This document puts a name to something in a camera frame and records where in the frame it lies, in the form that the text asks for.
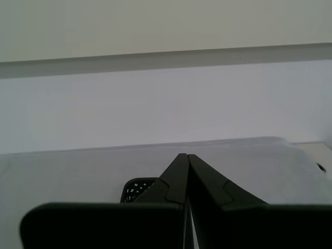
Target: black mesh basket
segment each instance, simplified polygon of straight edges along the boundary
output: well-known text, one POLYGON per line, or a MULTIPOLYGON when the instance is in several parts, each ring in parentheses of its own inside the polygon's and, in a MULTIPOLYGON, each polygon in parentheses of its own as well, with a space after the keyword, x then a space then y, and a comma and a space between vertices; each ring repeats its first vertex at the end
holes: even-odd
MULTIPOLYGON (((123 188, 120 203, 133 202, 140 194, 144 193, 144 191, 152 186, 157 179, 157 177, 131 179, 123 188)), ((187 217, 189 218, 187 219, 186 224, 185 249, 193 249, 194 245, 190 206, 187 210, 187 217)))
POLYGON ((128 181, 122 191, 120 203, 133 202, 140 194, 144 193, 158 178, 135 178, 128 181))

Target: black object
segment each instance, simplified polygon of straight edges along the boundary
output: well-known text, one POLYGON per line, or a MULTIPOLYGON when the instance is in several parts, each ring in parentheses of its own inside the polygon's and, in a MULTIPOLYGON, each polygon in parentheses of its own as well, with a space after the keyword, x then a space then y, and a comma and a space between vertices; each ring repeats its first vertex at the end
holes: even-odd
POLYGON ((179 154, 132 203, 39 206, 21 222, 23 247, 182 249, 189 208, 188 171, 187 155, 179 154))
POLYGON ((316 164, 321 169, 321 171, 323 171, 324 173, 326 173, 326 169, 323 166, 321 166, 319 163, 316 163, 316 164))
POLYGON ((135 178, 128 181, 121 195, 120 203, 131 203, 140 194, 144 193, 157 180, 156 177, 149 178, 135 178))
MULTIPOLYGON (((121 201, 131 184, 138 186, 129 181, 121 201)), ((179 154, 128 203, 33 209, 22 220, 21 238, 25 249, 187 249, 193 247, 190 207, 200 249, 323 246, 318 228, 332 221, 329 205, 268 205, 196 155, 179 154)))

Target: gray surface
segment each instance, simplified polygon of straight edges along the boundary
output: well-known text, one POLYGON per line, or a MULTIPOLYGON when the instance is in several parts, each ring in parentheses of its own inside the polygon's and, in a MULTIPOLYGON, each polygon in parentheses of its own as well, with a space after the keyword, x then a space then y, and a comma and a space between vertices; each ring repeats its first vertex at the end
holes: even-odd
POLYGON ((332 44, 211 49, 0 63, 0 78, 331 60, 332 44))
POLYGON ((284 140, 225 140, 0 156, 0 248, 21 248, 23 215, 51 201, 119 202, 124 184, 196 154, 268 203, 332 203, 332 182, 284 140))

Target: white tabletop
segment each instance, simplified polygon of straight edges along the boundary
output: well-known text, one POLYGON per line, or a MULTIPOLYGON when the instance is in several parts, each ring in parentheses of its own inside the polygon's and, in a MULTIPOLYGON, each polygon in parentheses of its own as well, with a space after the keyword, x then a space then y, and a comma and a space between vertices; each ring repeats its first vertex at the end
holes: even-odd
POLYGON ((0 156, 0 248, 21 249, 19 223, 47 202, 119 202, 124 184, 159 176, 178 153, 196 154, 240 187, 268 203, 332 204, 332 151, 324 144, 278 139, 255 146, 221 141, 54 151, 0 156))

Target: white wall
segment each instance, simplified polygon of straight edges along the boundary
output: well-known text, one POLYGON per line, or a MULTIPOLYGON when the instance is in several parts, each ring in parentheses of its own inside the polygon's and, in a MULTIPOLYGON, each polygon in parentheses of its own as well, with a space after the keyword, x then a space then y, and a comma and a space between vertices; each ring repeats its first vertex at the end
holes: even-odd
POLYGON ((1 0, 0 62, 332 42, 330 0, 1 0))
POLYGON ((332 61, 0 79, 0 154, 332 132, 332 61))

